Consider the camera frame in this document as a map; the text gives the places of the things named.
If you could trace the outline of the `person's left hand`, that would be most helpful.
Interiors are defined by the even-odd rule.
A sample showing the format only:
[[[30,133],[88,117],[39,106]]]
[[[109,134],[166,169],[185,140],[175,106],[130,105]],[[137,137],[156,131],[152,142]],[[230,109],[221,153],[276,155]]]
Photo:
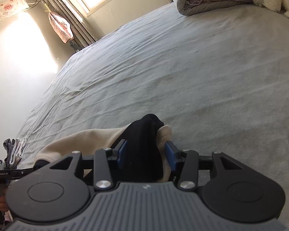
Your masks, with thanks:
[[[0,196],[0,211],[1,212],[8,212],[9,211],[8,205],[6,203],[6,192],[7,192],[7,189],[8,188],[5,188],[3,190],[3,195]]]

